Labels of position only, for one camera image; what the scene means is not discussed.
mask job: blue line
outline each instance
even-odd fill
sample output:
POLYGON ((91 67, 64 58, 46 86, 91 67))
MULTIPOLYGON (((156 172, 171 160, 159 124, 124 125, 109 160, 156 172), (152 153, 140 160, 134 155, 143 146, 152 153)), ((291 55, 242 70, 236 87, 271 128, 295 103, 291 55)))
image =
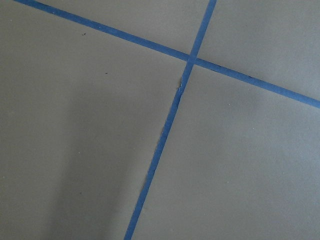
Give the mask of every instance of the blue line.
POLYGON ((153 41, 149 41, 149 40, 144 39, 142 37, 138 37, 138 36, 126 33, 124 31, 120 31, 116 28, 98 23, 96 21, 91 21, 87 18, 69 13, 67 11, 60 10, 60 9, 55 8, 53 6, 45 5, 45 4, 38 2, 38 1, 34 1, 34 0, 14 0, 14 1, 21 3, 21 4, 24 4, 24 5, 27 5, 27 6, 30 6, 32 8, 38 9, 38 10, 47 12, 49 14, 53 14, 58 17, 70 20, 72 22, 87 26, 89 28, 98 30, 100 32, 107 33, 107 34, 113 35, 115 37, 127 40, 129 42, 147 47, 149 49, 156 50, 158 52, 170 55, 170 56, 175 57, 177 59, 187 61, 189 58, 189 55, 184 52, 172 49, 170 47, 161 45, 161 44, 153 42, 153 41))
POLYGON ((177 89, 177 91, 175 93, 175 96, 174 96, 174 99, 173 99, 169 114, 168 114, 168 116, 166 118, 166 121, 165 121, 165 124, 164 124, 164 127, 163 127, 163 131, 161 133, 161 136, 160 136, 159 142, 158 142, 158 144, 156 146, 156 149, 155 149, 155 152, 154 152, 150 167, 148 169, 144 186, 143 186, 143 188, 142 188, 142 190, 140 192, 140 195, 138 197, 138 200, 136 202, 134 211, 133 211, 132 216, 131 216, 130 223, 129 223, 128 228, 126 230, 126 233, 125 233, 125 236, 124 236, 124 240, 131 240, 131 238, 132 238, 132 236, 134 234, 134 231, 135 231, 135 228, 136 228, 140 213, 141 213, 142 208, 144 206, 144 203, 145 203, 145 200, 146 200, 146 197, 147 197, 151 182, 152 182, 152 180, 154 178, 155 171, 157 169, 161 154, 162 154, 163 149, 165 147, 165 144, 166 144, 170 129, 172 127, 172 124, 174 122, 176 113, 178 111, 178 107, 179 107, 179 103, 180 103, 181 97, 182 97, 182 95, 183 95, 183 93, 184 93, 184 91, 186 89, 186 86, 187 86, 187 83, 188 83, 192 68, 194 66, 194 62, 195 62, 195 60, 197 58, 201 43, 202 43, 202 41, 204 39, 204 36, 205 36, 206 30, 207 30, 210 18, 212 16, 213 11, 214 11, 216 2, 217 2, 217 0, 209 0, 209 3, 208 3, 207 8, 205 10, 205 14, 203 16, 200 28, 198 30, 198 33, 196 35, 196 38, 195 38, 193 46, 192 46, 190 57, 188 58, 188 60, 186 62, 186 65, 185 65, 185 68, 184 68, 184 71, 183 71, 183 74, 182 74, 181 85, 180 85, 180 87, 177 89))
POLYGON ((252 76, 245 75, 241 72, 214 64, 212 62, 209 62, 209 61, 206 61, 206 60, 203 60, 200 58, 197 58, 195 60, 194 64, 320 109, 320 101, 319 100, 316 100, 314 98, 302 95, 300 93, 297 93, 297 92, 294 92, 291 90, 288 90, 288 89, 283 88, 281 86, 277 86, 272 83, 262 81, 260 79, 254 78, 252 76))

